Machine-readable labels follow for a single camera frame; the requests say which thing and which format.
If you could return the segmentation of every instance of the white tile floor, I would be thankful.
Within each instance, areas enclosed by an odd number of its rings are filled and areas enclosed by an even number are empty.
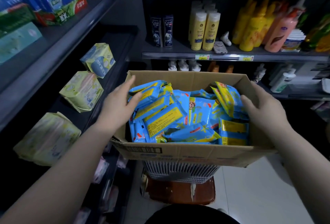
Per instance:
[[[124,224],[143,224],[165,204],[140,195],[142,163],[137,162]],[[241,224],[313,224],[278,155],[264,157],[247,168],[221,167],[214,175],[216,201]]]

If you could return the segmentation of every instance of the plastic basket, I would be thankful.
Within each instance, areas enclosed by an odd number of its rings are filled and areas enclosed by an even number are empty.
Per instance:
[[[220,166],[179,162],[143,161],[143,166],[154,180],[204,183]]]

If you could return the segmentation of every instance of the pink bottle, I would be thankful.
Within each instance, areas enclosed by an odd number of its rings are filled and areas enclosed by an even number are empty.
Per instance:
[[[278,22],[278,25],[265,45],[265,50],[275,53],[281,49],[284,42],[298,23],[297,16],[298,9],[294,8],[291,13]]]
[[[269,41],[270,36],[272,35],[272,33],[274,32],[277,24],[279,23],[279,21],[286,15],[287,10],[288,10],[288,6],[289,3],[283,3],[283,5],[281,6],[281,8],[279,9],[278,14],[276,15],[272,25],[270,26],[265,38],[262,41],[262,45],[266,45],[266,43]]]

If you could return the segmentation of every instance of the person's left arm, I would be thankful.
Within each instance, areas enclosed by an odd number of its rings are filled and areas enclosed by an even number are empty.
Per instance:
[[[97,122],[5,212],[0,224],[74,221],[105,146],[128,121],[141,98],[138,93],[126,103],[134,79],[133,76],[107,96]]]

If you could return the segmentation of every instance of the human arm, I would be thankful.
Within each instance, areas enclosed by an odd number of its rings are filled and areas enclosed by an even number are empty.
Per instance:
[[[259,98],[255,107],[241,96],[250,120],[274,143],[307,210],[317,223],[330,223],[330,162],[290,126],[281,103],[252,84]]]
[[[133,113],[141,93],[126,105],[135,76],[104,101],[96,123],[39,178],[2,216],[0,224],[72,223],[84,200],[102,151]]]

